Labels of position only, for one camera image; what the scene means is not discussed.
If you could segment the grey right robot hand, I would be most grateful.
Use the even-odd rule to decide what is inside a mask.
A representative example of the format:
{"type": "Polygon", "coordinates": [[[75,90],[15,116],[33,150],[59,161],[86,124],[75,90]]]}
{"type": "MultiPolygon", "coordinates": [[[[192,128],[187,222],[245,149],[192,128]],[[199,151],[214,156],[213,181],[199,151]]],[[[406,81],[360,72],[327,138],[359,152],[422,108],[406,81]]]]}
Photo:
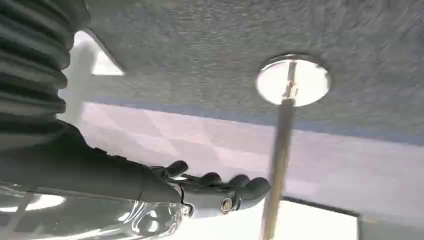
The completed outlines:
{"type": "Polygon", "coordinates": [[[0,237],[3,240],[156,240],[184,218],[257,205],[270,185],[188,165],[146,166],[87,145],[58,119],[0,121],[0,237]]]}

